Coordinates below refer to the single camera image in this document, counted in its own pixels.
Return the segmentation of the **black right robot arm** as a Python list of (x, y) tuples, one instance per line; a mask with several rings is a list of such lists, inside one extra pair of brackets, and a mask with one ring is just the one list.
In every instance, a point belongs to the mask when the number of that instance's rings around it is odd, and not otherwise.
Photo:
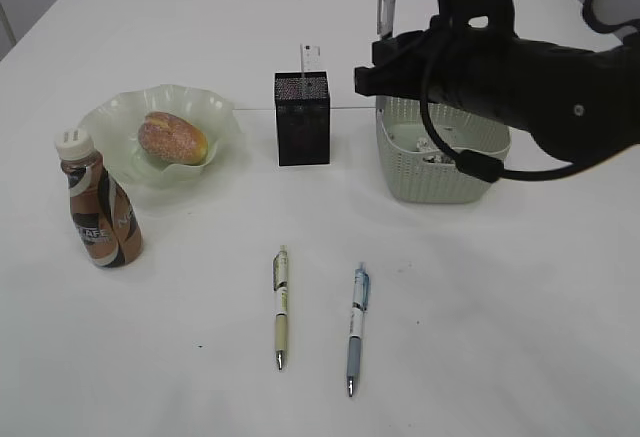
[(426, 30), (382, 39), (363, 96), (426, 99), (520, 129), (571, 163), (639, 141), (639, 42), (606, 51), (525, 40), (513, 0), (437, 0)]

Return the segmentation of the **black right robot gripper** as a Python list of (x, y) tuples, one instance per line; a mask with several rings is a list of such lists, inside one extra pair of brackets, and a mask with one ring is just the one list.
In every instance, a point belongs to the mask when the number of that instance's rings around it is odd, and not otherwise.
[(524, 122), (519, 54), (528, 42), (488, 30), (412, 31), (372, 44), (371, 67), (354, 69), (362, 96), (422, 95), (497, 122)]

